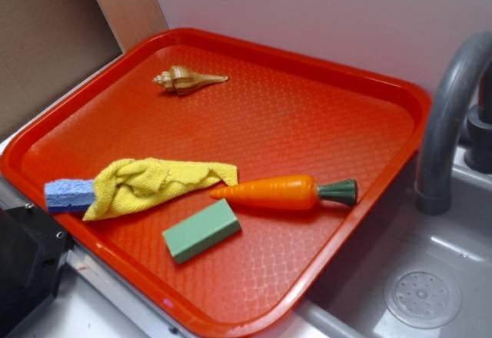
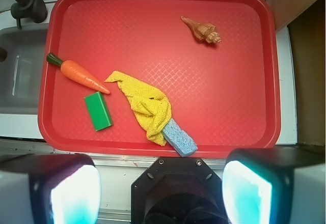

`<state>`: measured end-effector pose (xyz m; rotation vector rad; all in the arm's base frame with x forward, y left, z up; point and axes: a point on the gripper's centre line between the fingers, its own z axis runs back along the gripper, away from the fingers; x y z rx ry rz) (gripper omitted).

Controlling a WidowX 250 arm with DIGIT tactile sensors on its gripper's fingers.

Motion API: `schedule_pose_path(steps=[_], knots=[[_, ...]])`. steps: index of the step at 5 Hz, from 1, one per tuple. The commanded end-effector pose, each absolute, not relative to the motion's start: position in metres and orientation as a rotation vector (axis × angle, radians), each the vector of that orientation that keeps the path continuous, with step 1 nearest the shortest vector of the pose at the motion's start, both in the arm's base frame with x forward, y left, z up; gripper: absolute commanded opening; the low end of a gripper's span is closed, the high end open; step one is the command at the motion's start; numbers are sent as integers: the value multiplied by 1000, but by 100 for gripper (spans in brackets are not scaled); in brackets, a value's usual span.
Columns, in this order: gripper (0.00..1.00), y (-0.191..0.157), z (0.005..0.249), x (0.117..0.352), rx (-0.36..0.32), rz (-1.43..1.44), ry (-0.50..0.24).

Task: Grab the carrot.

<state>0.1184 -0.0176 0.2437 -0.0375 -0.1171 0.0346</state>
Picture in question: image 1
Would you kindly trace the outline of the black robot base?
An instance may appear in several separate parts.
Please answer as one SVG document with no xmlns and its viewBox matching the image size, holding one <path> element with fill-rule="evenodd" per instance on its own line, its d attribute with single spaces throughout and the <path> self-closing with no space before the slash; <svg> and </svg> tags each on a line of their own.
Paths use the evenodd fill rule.
<svg viewBox="0 0 492 338">
<path fill-rule="evenodd" d="M 55 300 L 69 244 L 68 232 L 41 208 L 1 210 L 2 337 Z"/>
</svg>

